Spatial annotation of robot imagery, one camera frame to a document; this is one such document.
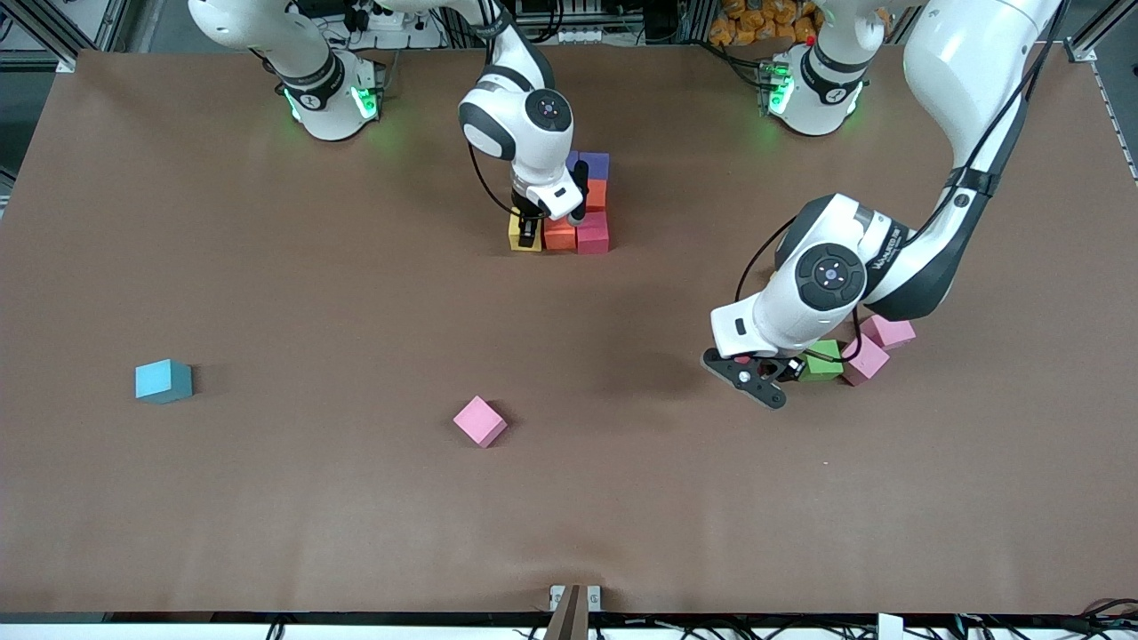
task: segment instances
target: metal frame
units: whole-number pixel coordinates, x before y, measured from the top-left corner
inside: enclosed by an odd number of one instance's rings
[[[58,60],[71,69],[83,49],[94,49],[94,41],[48,0],[0,0],[0,7],[28,35],[51,54],[51,66]],[[30,60],[24,59],[26,65]]]
[[[94,38],[89,38],[50,0],[0,0],[0,7],[43,51],[0,51],[0,71],[74,71],[83,49],[116,49],[123,16],[133,0],[109,0]]]
[[[1110,2],[1087,24],[1079,27],[1074,35],[1063,41],[1067,59],[1072,63],[1097,60],[1095,46],[1135,9],[1138,9],[1138,0],[1113,0]]]

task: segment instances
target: orange cube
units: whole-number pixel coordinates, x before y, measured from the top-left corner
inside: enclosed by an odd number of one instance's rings
[[[545,236],[545,248],[554,252],[571,252],[577,248],[577,229],[569,224],[569,218],[545,220],[542,231]]]
[[[585,212],[605,210],[605,191],[608,191],[608,180],[589,180],[588,195],[585,197]]]

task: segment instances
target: green led light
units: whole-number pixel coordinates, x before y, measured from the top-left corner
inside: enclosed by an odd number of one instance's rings
[[[786,110],[786,102],[790,101],[790,95],[793,92],[794,79],[787,77],[786,82],[783,82],[782,87],[775,89],[774,93],[770,95],[770,110],[776,114]]]
[[[376,105],[376,93],[369,89],[356,89],[352,88],[352,98],[356,101],[356,107],[360,108],[360,115],[364,120],[371,120],[376,117],[379,108]]]
[[[292,109],[292,120],[300,122],[300,114],[297,112],[296,101],[289,95],[288,89],[284,90],[284,97],[288,99],[288,106]]]

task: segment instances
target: purple cube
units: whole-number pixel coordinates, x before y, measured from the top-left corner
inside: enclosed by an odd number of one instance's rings
[[[589,180],[609,179],[609,154],[582,151],[577,157],[585,161],[585,164],[588,165]]]

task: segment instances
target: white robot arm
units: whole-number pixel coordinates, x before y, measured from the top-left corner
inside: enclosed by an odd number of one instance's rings
[[[379,116],[376,65],[332,51],[290,0],[189,0],[190,16],[211,40],[250,49],[280,77],[295,117],[313,137],[341,140]]]
[[[523,218],[584,220],[583,180],[566,167],[572,110],[554,89],[545,56],[518,31],[498,0],[382,0],[397,11],[450,7],[487,42],[487,64],[459,105],[459,123],[478,150],[509,161],[513,205]]]
[[[1062,1],[925,6],[905,49],[905,77],[953,147],[941,205],[912,230],[842,195],[807,203],[775,251],[778,271],[766,289],[711,312],[717,348],[704,353],[704,366],[777,408],[785,395],[770,378],[858,303],[889,320],[937,309],[1019,138],[1028,50]],[[818,42],[838,27],[827,23]],[[740,355],[766,360],[765,378],[733,359]]]

